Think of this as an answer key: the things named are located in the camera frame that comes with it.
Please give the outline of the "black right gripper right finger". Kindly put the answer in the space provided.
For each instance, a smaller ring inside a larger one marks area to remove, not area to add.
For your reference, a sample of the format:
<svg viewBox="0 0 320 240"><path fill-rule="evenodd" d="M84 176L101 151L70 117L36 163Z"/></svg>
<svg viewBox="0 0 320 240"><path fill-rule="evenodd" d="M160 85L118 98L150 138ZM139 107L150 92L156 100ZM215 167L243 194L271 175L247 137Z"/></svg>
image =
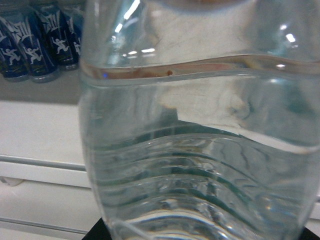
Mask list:
<svg viewBox="0 0 320 240"><path fill-rule="evenodd" d="M299 237L300 240L320 240L320 225L315 223L308 223L302 234Z"/></svg>

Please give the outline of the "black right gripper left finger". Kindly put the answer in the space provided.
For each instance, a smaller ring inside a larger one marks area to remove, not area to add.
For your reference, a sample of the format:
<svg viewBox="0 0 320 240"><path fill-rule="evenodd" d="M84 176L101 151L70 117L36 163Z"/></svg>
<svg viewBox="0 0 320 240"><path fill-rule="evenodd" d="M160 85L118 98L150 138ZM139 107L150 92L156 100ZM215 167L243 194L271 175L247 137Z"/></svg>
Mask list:
<svg viewBox="0 0 320 240"><path fill-rule="evenodd" d="M112 237L103 219L100 218L82 240L112 240Z"/></svg>

